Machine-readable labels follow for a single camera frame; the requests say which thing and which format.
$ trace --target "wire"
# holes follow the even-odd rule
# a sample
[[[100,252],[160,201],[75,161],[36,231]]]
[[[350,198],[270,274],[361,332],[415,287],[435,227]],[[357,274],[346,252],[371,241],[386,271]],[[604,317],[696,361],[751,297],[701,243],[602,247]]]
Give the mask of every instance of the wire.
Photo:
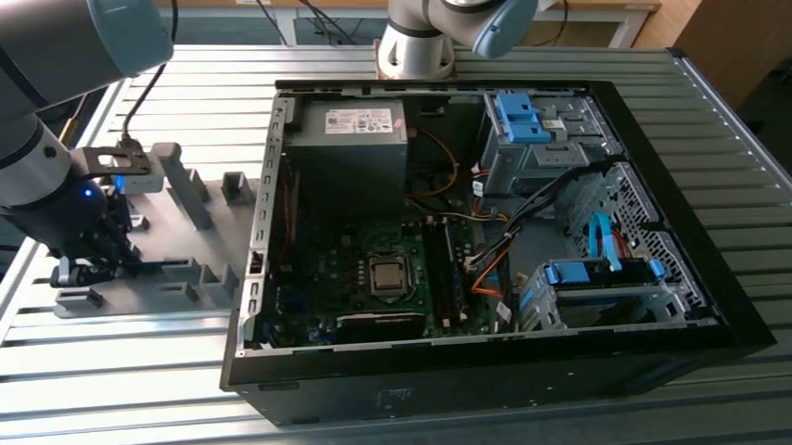
[[[426,130],[418,130],[418,134],[423,134],[429,139],[431,139],[434,141],[434,144],[437,144],[443,149],[443,151],[447,154],[447,158],[450,160],[453,173],[450,174],[450,179],[447,180],[447,184],[445,186],[442,186],[441,188],[438,188],[437,190],[433,190],[430,192],[413,193],[413,194],[407,195],[407,197],[434,197],[435,195],[439,195],[441,193],[443,193],[454,185],[454,183],[457,183],[457,176],[459,175],[459,166],[457,165],[457,158],[454,158],[454,154],[451,153],[446,144],[443,144],[443,141],[441,141],[437,138],[437,136],[434,134],[431,134],[430,132],[427,132]]]
[[[465,215],[463,213],[458,213],[455,211],[438,211],[438,210],[433,209],[430,206],[427,206],[426,204],[423,204],[422,202],[418,202],[418,200],[414,197],[407,197],[407,201],[426,213],[431,213],[431,214],[441,215],[441,216],[454,216],[457,218],[463,218],[469,221],[481,221],[481,222],[490,221],[489,218],[481,218],[477,216]]]
[[[330,31],[327,31],[327,26],[325,26],[325,21],[322,19],[319,19],[319,16],[317,16],[315,12],[313,14],[315,16],[315,19],[314,20],[309,19],[309,22],[311,23],[313,27],[317,29],[318,33],[325,34],[325,37],[327,38],[327,45],[335,46],[335,43],[333,42],[333,35],[330,34]]]
[[[558,44],[558,39],[561,39],[561,35],[565,33],[566,23],[569,22],[569,0],[565,0],[565,17],[561,21],[561,26],[558,28],[558,32],[556,33],[554,37],[546,39],[542,43],[536,44],[534,46],[545,46],[549,43],[553,43],[553,46]]]
[[[501,295],[501,293],[500,293],[500,292],[497,292],[497,291],[496,291],[496,290],[493,290],[493,289],[483,289],[483,288],[482,288],[482,289],[473,289],[473,293],[474,293],[474,294],[483,294],[483,295],[490,295],[490,296],[493,296],[493,297],[498,297],[498,298],[502,298],[502,297],[504,297],[504,296]]]
[[[509,248],[512,247],[508,246],[497,255],[496,259],[493,260],[493,262],[490,262],[490,265],[486,266],[486,269],[483,269],[483,272],[479,275],[479,278],[475,280],[475,283],[473,284],[473,292],[477,292],[477,290],[479,290],[479,286],[481,283],[483,283],[483,279],[486,278],[486,275],[490,274],[490,272],[493,271],[493,269],[496,269],[497,264],[500,263],[500,261],[504,259],[504,257],[506,256],[506,254],[509,253]]]
[[[427,184],[430,186],[430,189],[437,187],[437,183],[434,182],[434,176],[431,176],[427,180]],[[451,204],[451,202],[447,200],[447,198],[443,195],[438,195],[437,200],[441,201],[443,203],[443,205],[446,206],[446,211],[454,211],[454,205]]]
[[[630,248],[628,248],[628,243],[625,242],[624,236],[617,229],[612,231],[612,235],[616,238],[616,243],[618,244],[618,256],[621,258],[632,258]]]
[[[311,10],[314,16],[319,19],[319,24],[322,25],[322,29],[325,30],[325,34],[327,36],[330,36],[329,31],[327,31],[327,28],[325,26],[325,22],[322,21],[322,18],[325,18],[329,21],[329,24],[333,26],[333,28],[335,28],[338,30],[338,32],[343,35],[343,37],[349,41],[349,44],[350,45],[355,45],[355,40],[346,33],[345,29],[341,26],[338,26],[338,23],[335,23],[335,21],[333,21],[333,19],[329,17],[329,15],[325,13],[323,10],[321,8],[318,8],[317,6],[314,6],[309,0],[299,0],[299,3],[302,3],[305,6],[309,7],[309,9]]]
[[[175,44],[176,43],[176,35],[178,35],[178,0],[171,0],[171,15],[172,15],[171,42]],[[138,97],[138,101],[135,102],[135,105],[132,106],[132,110],[128,112],[127,117],[124,118],[124,124],[122,125],[122,138],[126,140],[131,139],[131,137],[128,135],[128,125],[132,122],[132,118],[135,117],[135,114],[138,114],[140,105],[143,105],[143,102],[148,98],[148,94],[151,93],[154,86],[158,84],[158,80],[160,79],[162,74],[164,73],[164,68],[167,67],[167,65],[168,64],[166,62],[158,68],[158,72],[154,74],[154,77],[151,78],[151,82],[148,82],[148,85],[143,89],[143,93],[140,94],[140,97]]]
[[[278,32],[278,36],[280,38],[280,42],[284,45],[288,45],[286,43],[286,37],[283,37],[283,32],[280,32],[280,27],[278,26],[278,23],[275,22],[275,19],[272,19],[272,16],[270,15],[270,11],[267,11],[267,8],[263,6],[262,0],[256,0],[256,3],[259,4],[259,8],[262,9],[263,15],[267,17],[267,20],[270,20],[270,23],[275,27],[275,31]]]
[[[489,218],[490,215],[487,215],[486,213],[481,213],[479,212],[479,204],[481,204],[481,198],[475,197],[475,199],[473,200],[473,216],[479,216],[482,218]],[[509,222],[509,216],[506,215],[506,213],[500,213],[497,215],[497,219],[504,221],[505,223]]]

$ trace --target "workbench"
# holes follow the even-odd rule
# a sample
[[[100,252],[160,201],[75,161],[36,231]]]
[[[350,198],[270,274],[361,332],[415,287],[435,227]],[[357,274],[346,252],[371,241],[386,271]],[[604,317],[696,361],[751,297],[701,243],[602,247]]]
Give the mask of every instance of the workbench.
[[[665,50],[534,48],[461,79],[616,83],[779,345],[620,400],[278,429],[218,388],[227,311],[60,320],[55,265],[31,240],[0,286],[0,439],[47,444],[788,443],[792,434],[792,181],[684,58]],[[179,47],[132,121],[146,146],[178,141],[202,178],[258,176],[276,79],[359,79],[367,47]],[[111,145],[151,74],[107,91],[81,145]]]

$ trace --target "blue drive bracket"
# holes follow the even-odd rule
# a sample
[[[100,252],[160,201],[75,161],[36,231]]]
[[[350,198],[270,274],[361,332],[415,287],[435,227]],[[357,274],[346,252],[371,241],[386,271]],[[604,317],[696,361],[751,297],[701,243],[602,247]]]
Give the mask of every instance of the blue drive bracket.
[[[498,93],[497,110],[509,142],[540,144],[552,141],[552,134],[545,131],[540,121],[540,109],[533,107],[528,94]]]
[[[610,218],[601,211],[592,213],[592,221],[589,222],[589,255],[598,257],[597,245],[597,231],[602,234],[602,256],[610,262],[614,271],[621,271],[621,261],[618,260],[618,253],[616,251],[616,240],[613,230],[610,228]]]

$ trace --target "metal frame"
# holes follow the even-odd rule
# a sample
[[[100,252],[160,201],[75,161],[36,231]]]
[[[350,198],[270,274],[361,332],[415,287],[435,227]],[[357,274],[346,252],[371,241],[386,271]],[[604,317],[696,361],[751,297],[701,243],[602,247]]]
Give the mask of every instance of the metal frame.
[[[240,392],[243,398],[272,422],[290,425],[314,417],[313,422],[326,422],[327,419],[357,420],[381,415],[441,413],[446,406],[445,400],[453,398],[449,391],[458,390],[458,387],[469,388],[470,397],[457,400],[457,411],[483,409],[493,407],[493,404],[500,406],[520,403],[521,399],[514,398],[510,392],[502,392],[496,397],[492,395],[493,391],[475,390],[475,379],[479,377],[475,375],[470,379],[471,375],[463,369],[475,369],[482,374],[498,369],[497,372],[516,382],[512,383],[512,391],[542,404],[636,394],[656,388],[672,377],[692,372],[705,363],[743,357],[775,344],[765,323],[610,83],[283,81],[276,83],[276,88],[275,116],[283,114],[278,101],[290,99],[299,102],[339,100],[345,97],[354,100],[353,96],[381,98],[393,95],[485,95],[490,89],[582,89],[598,103],[598,109],[624,147],[626,160],[644,191],[649,194],[649,201],[661,216],[660,222],[682,253],[682,262],[696,277],[699,287],[716,306],[721,324],[689,326],[662,333],[610,329],[597,333],[597,342],[588,341],[585,336],[572,335],[570,331],[569,335],[557,337],[504,335],[504,339],[514,338],[513,341],[501,342],[482,341],[497,336],[403,342],[403,346],[421,346],[414,348],[394,348],[390,344],[347,345],[313,348],[311,350],[327,352],[313,354],[297,354],[291,349],[252,350],[243,348],[244,339],[240,334],[244,332],[244,322],[252,324],[251,319],[262,310],[266,289],[266,271],[262,271],[255,276],[247,276],[244,289],[250,289],[250,292],[235,299],[234,307],[239,310],[231,313],[228,329],[234,334],[228,335],[222,386],[226,390]],[[270,134],[274,137],[268,139],[262,178],[272,178],[275,183],[279,138],[283,137],[284,129],[282,120],[274,120],[270,125]],[[266,197],[275,195],[266,193],[266,189],[260,194]],[[263,209],[267,209],[266,214],[272,213],[271,204]],[[254,234],[268,232],[270,223],[270,219],[254,223]],[[267,244],[268,237],[254,235],[251,249],[259,249],[266,255]],[[700,316],[716,315],[705,308],[700,308],[700,311]],[[528,364],[534,366],[530,377],[525,374]],[[576,387],[573,382],[549,383],[556,381],[556,376],[550,373],[561,371],[558,366],[572,370],[566,372],[576,373],[584,366],[589,372],[596,370],[594,375],[600,375],[600,378],[589,377],[582,387]],[[373,376],[382,382],[373,384]],[[458,385],[446,389],[442,389],[442,385],[437,385],[437,389],[426,387],[426,382],[446,378],[455,378]],[[548,382],[557,388],[556,393],[552,396],[537,395],[537,382]],[[409,406],[394,408],[393,411],[382,410],[379,406],[367,406],[370,398],[382,397],[383,388],[410,388],[413,398],[399,399],[393,403]],[[317,394],[322,394],[323,403],[311,403]],[[343,410],[327,406],[330,402],[341,405],[341,400],[349,401]]]
[[[733,112],[717,104],[682,59],[662,50],[517,48],[493,61],[463,51],[457,56],[461,79],[552,76],[616,84],[780,344],[638,397],[280,429],[218,388],[226,311],[64,323],[49,313],[55,292],[31,285],[52,268],[39,249],[32,261],[17,257],[13,267],[24,277],[8,296],[16,309],[0,319],[11,325],[0,347],[0,438],[48,444],[319,438],[339,444],[385,439],[502,444],[537,437],[548,444],[788,442],[792,276],[779,267],[792,263],[792,189],[775,174],[767,150],[731,123]],[[374,73],[367,47],[180,46],[132,129],[144,145],[178,140],[187,167],[204,179],[228,170],[255,178],[275,80],[370,79]],[[132,88],[100,108],[115,109],[106,119],[98,111],[92,125],[104,128],[98,144],[115,142],[151,75],[132,80]]]
[[[294,46],[297,43],[297,19],[314,19],[311,11],[306,7],[278,7],[268,6],[272,16],[278,22],[278,27],[286,39],[286,45]],[[387,19],[387,9],[374,7],[323,7],[322,10],[333,19]],[[569,10],[569,21],[594,21],[616,22],[618,28],[608,44],[610,48],[629,48],[641,32],[646,18],[648,10],[609,10],[609,11],[580,11]],[[170,8],[160,8],[163,17],[171,17]],[[564,11],[557,9],[538,11],[533,19],[536,21],[561,21],[564,20]],[[263,18],[262,11],[252,7],[190,7],[179,11],[182,17],[202,18]]]

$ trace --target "black cord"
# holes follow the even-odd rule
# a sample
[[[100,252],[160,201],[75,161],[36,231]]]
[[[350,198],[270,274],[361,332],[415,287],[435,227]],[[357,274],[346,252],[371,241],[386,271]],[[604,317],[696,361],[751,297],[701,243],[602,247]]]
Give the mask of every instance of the black cord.
[[[178,0],[171,0],[171,14],[172,14],[171,42],[174,42],[174,44],[175,44],[176,43],[176,34],[178,34]],[[143,105],[143,102],[148,98],[148,94],[151,93],[154,86],[158,84],[158,80],[162,77],[162,73],[164,72],[164,67],[167,67],[167,65],[168,64],[166,62],[158,68],[158,72],[155,72],[154,77],[151,78],[151,82],[146,86],[146,89],[143,90],[143,93],[140,94],[140,97],[138,97],[138,101],[135,102],[135,105],[132,106],[132,110],[128,112],[127,117],[124,118],[124,124],[122,125],[122,138],[123,139],[131,139],[131,137],[128,135],[128,125],[132,122],[132,118],[135,117],[135,114],[138,114],[140,105]]]
[[[355,34],[358,33],[358,29],[361,28],[361,25],[362,25],[362,21],[363,20],[365,19],[358,19],[358,24],[355,25],[355,27],[351,30],[351,33],[349,34],[349,37],[350,38],[354,38],[355,37]]]
[[[323,10],[321,8],[318,8],[317,6],[314,6],[309,0],[299,0],[299,3],[302,3],[305,6],[307,6],[309,9],[311,10],[314,16],[319,20],[319,24],[322,25],[325,34],[329,35],[329,32],[327,32],[327,28],[325,26],[325,21],[322,20],[322,18],[325,18],[329,21],[329,24],[333,25],[333,28],[335,28],[338,30],[338,32],[343,35],[343,37],[349,41],[349,44],[355,45],[355,40],[351,38],[349,33],[345,31],[345,29],[341,26],[338,26],[338,23],[335,23],[335,21],[333,21],[333,19],[329,17],[329,15],[325,13]]]
[[[558,27],[558,32],[556,33],[554,37],[550,37],[541,44],[536,44],[534,46],[545,46],[549,43],[553,43],[553,46],[556,46],[556,44],[558,44],[558,39],[561,39],[561,35],[565,33],[568,22],[569,22],[569,1],[565,0],[565,18],[561,21],[561,26]]]
[[[430,176],[427,183],[430,186],[430,190],[437,190],[442,187],[441,185],[437,184],[437,178],[434,176]],[[443,205],[446,206],[449,211],[455,210],[454,205],[450,203],[450,201],[447,200],[447,198],[443,194],[437,195],[435,198],[438,201],[441,201],[443,203]]]
[[[318,8],[314,5],[311,5],[309,0],[299,0],[299,3],[302,3],[305,6],[307,6],[309,9],[311,10],[313,16],[315,17],[315,21],[310,20],[310,22],[311,22],[314,28],[317,28],[317,21],[319,22],[319,27],[322,28],[322,33],[327,37],[327,45],[335,46],[335,44],[333,43],[333,36],[330,35],[330,31],[327,31],[327,26],[325,26],[325,21],[322,20],[322,17],[319,16]]]
[[[267,8],[263,6],[262,0],[256,0],[256,3],[259,4],[259,8],[262,9],[263,15],[267,17],[267,20],[270,20],[270,23],[275,27],[275,31],[278,32],[278,37],[280,38],[280,42],[284,45],[287,45],[286,37],[283,37],[283,32],[280,32],[280,27],[278,26],[275,19],[272,19],[272,16],[270,16],[270,11],[267,11]]]

